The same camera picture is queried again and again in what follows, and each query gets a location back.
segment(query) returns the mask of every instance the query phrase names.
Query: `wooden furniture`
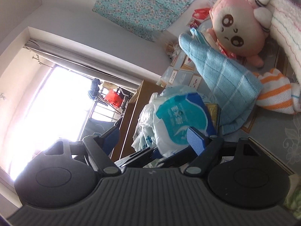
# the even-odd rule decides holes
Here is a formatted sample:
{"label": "wooden furniture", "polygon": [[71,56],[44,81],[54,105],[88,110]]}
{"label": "wooden furniture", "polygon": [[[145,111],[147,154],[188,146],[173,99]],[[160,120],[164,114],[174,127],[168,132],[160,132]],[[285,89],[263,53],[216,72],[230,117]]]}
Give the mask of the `wooden furniture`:
{"label": "wooden furniture", "polygon": [[119,128],[119,142],[112,152],[112,161],[118,161],[135,152],[131,145],[133,143],[133,135],[138,123],[139,115],[144,106],[148,104],[151,95],[154,92],[161,93],[163,89],[163,87],[147,81],[143,81],[139,86],[136,94],[130,99],[125,110]]}

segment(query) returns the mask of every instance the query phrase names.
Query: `orange striped towel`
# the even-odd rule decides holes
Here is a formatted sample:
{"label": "orange striped towel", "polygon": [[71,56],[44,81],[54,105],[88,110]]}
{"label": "orange striped towel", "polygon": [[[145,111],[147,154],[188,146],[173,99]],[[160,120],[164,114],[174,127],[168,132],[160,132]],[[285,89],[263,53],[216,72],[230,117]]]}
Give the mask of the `orange striped towel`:
{"label": "orange striped towel", "polygon": [[301,111],[300,85],[298,83],[290,83],[290,80],[278,69],[271,69],[263,76],[256,72],[253,74],[263,85],[256,100],[258,106],[286,114],[296,114]]}

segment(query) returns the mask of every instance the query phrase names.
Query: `blue floral cloth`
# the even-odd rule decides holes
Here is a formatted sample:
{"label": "blue floral cloth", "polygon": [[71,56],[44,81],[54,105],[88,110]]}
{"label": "blue floral cloth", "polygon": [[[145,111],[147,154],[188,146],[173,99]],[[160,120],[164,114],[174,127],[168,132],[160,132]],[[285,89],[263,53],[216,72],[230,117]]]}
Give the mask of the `blue floral cloth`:
{"label": "blue floral cloth", "polygon": [[128,31],[153,41],[153,33],[168,28],[193,1],[96,0],[93,11]]}

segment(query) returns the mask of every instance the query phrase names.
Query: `plush bunny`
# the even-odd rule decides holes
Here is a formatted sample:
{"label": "plush bunny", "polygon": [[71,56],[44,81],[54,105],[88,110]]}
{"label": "plush bunny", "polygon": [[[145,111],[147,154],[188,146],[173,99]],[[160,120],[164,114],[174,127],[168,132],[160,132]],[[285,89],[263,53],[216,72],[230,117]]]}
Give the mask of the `plush bunny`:
{"label": "plush bunny", "polygon": [[272,14],[265,8],[270,0],[219,0],[211,12],[213,28],[207,32],[228,54],[246,57],[257,68],[264,65],[258,56],[269,34]]}

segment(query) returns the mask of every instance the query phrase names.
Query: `curtain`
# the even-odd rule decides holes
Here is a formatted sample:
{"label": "curtain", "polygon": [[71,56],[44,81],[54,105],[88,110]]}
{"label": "curtain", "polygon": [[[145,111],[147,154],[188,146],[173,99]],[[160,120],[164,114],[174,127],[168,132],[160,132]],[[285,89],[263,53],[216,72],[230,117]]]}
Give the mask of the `curtain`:
{"label": "curtain", "polygon": [[142,82],[141,79],[108,67],[100,62],[90,60],[38,40],[30,39],[25,46],[40,57],[59,66],[113,83],[131,92],[135,92]]}

